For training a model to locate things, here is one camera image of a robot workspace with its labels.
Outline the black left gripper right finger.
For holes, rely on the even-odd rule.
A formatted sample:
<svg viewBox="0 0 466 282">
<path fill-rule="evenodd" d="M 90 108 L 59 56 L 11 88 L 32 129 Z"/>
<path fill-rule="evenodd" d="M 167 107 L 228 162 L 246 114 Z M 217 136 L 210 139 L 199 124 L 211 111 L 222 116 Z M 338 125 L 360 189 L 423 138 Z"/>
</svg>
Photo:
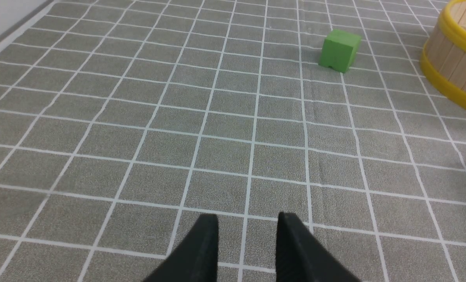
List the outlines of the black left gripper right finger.
<svg viewBox="0 0 466 282">
<path fill-rule="evenodd" d="M 276 229 L 277 282 L 359 282 L 311 234 L 295 213 L 279 213 Z"/>
</svg>

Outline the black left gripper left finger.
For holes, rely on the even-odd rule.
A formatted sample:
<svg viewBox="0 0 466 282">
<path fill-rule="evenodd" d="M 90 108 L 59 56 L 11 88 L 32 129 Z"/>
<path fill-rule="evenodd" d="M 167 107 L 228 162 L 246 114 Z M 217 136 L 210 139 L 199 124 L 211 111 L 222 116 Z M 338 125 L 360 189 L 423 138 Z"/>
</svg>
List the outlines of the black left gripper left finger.
<svg viewBox="0 0 466 282">
<path fill-rule="evenodd" d="M 219 222 L 215 214 L 202 214 L 181 243 L 144 282 L 216 282 Z"/>
</svg>

